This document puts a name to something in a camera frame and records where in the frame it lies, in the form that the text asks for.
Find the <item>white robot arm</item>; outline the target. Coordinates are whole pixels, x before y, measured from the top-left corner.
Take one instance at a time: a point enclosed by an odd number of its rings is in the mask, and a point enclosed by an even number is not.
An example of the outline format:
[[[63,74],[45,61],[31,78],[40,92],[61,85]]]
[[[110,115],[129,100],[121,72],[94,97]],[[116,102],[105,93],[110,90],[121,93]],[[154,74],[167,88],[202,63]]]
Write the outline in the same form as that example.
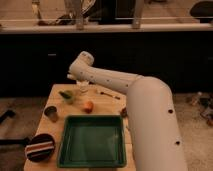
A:
[[[68,77],[89,81],[126,96],[126,110],[136,171],[188,171],[169,86],[152,76],[95,68],[81,52]]]

